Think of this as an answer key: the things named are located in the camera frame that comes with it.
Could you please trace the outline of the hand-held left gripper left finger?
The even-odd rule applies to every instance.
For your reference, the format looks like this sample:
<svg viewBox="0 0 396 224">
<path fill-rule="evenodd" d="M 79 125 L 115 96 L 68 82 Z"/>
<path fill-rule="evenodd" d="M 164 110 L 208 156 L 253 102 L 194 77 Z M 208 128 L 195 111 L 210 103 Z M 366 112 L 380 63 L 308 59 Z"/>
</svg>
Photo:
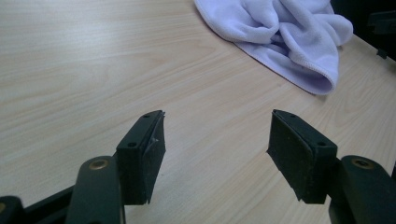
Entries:
<svg viewBox="0 0 396 224">
<path fill-rule="evenodd" d="M 166 151 L 163 120 L 162 110 L 141 116 L 116 148 L 125 205 L 150 203 Z"/>
</svg>

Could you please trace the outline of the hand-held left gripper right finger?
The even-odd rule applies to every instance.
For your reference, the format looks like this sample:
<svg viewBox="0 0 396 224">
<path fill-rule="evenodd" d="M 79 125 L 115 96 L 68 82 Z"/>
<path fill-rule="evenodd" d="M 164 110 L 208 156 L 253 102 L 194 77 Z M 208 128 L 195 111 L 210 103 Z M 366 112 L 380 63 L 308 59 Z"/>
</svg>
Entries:
<svg viewBox="0 0 396 224">
<path fill-rule="evenodd" d="M 267 153 L 298 200 L 325 202 L 327 173 L 336 161 L 335 143 L 297 115 L 275 109 Z"/>
</svg>

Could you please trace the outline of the pale lilac towel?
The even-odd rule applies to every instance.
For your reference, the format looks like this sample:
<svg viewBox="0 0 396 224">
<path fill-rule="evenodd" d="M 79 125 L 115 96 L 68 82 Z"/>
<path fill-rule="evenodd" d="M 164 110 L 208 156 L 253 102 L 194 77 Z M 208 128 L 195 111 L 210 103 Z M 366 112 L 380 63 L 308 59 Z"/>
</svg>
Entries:
<svg viewBox="0 0 396 224">
<path fill-rule="evenodd" d="M 330 0 L 194 0 L 221 38 L 299 88 L 331 93 L 338 82 L 338 48 L 353 25 Z"/>
</svg>

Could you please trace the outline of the black metal stand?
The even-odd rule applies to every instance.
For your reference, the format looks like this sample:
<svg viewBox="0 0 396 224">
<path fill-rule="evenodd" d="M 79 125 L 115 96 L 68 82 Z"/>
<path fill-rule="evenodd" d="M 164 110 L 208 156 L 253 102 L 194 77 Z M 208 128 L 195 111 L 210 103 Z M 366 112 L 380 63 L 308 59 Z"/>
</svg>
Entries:
<svg viewBox="0 0 396 224">
<path fill-rule="evenodd" d="M 367 25 L 373 28 L 377 55 L 396 61 L 396 10 L 370 14 Z"/>
</svg>

